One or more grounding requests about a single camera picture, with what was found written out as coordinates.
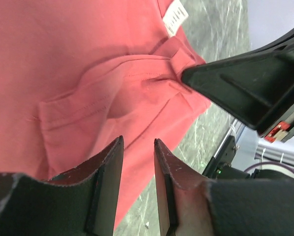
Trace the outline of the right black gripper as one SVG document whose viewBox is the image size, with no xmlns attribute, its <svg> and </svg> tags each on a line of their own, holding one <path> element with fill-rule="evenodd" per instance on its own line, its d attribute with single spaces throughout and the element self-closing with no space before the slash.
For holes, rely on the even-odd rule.
<svg viewBox="0 0 294 236">
<path fill-rule="evenodd" d="M 182 82 L 270 143 L 294 137 L 294 28 L 259 49 L 185 69 Z"/>
</svg>

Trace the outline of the dark red t-shirt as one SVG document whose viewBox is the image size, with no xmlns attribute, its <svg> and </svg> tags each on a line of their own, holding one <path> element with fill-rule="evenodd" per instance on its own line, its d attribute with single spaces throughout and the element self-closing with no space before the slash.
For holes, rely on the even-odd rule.
<svg viewBox="0 0 294 236">
<path fill-rule="evenodd" d="M 210 105 L 178 0 L 0 0 L 0 172 L 50 179 L 123 136 L 115 223 Z"/>
</svg>

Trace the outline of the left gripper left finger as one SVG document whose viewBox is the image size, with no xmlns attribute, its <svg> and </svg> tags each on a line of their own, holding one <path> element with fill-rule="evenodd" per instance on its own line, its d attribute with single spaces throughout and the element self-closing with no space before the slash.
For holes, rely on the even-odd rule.
<svg viewBox="0 0 294 236">
<path fill-rule="evenodd" d="M 123 165 L 118 137 L 51 180 L 0 173 L 0 236 L 110 236 Z"/>
</svg>

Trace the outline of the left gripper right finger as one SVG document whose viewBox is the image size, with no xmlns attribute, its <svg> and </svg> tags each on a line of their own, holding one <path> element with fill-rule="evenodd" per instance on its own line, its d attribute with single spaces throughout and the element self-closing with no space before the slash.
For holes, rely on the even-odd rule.
<svg viewBox="0 0 294 236">
<path fill-rule="evenodd" d="M 163 236 L 294 236 L 294 180 L 212 180 L 154 141 Z"/>
</svg>

